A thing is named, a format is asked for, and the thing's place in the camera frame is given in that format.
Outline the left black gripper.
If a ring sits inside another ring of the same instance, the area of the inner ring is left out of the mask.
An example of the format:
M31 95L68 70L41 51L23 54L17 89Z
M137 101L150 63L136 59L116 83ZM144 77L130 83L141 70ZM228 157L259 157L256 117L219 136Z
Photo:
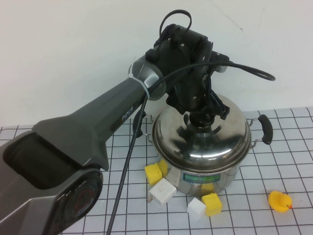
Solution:
M208 93L207 81L214 70L182 70L166 81L166 103L188 120L191 113L219 116L226 119L230 108L215 92Z

